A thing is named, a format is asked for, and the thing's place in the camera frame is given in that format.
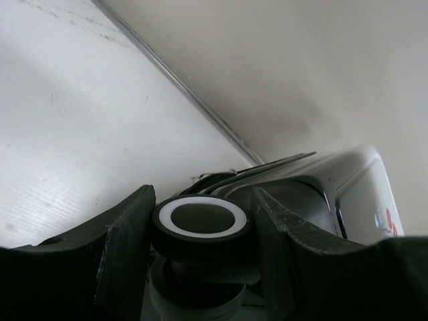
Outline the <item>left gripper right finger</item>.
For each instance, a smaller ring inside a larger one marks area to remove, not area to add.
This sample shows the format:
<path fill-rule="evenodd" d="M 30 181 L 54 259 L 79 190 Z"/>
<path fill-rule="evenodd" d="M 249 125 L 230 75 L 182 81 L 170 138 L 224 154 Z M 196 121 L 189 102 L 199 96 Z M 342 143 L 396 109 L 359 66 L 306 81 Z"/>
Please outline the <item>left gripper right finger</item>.
<path fill-rule="evenodd" d="M 268 320 L 426 320 L 427 238 L 362 245 L 252 191 Z"/>

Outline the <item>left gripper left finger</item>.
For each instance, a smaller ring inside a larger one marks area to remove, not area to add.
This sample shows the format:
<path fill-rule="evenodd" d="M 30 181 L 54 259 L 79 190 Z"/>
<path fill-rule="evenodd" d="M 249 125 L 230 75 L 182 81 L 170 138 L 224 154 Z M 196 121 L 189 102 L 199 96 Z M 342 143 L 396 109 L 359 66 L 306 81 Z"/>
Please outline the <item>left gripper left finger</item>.
<path fill-rule="evenodd" d="M 144 185 L 38 245 L 1 249 L 2 320 L 139 320 L 156 196 Z"/>

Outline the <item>black space-print suitcase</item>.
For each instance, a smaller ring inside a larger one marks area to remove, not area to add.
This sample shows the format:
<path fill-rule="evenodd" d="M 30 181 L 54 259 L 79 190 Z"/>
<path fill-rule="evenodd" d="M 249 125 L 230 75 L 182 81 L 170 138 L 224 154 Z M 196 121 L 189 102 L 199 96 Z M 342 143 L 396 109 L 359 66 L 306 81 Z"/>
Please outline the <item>black space-print suitcase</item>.
<path fill-rule="evenodd" d="M 211 175 L 151 215 L 163 320 L 383 319 L 404 231 L 370 146 Z"/>

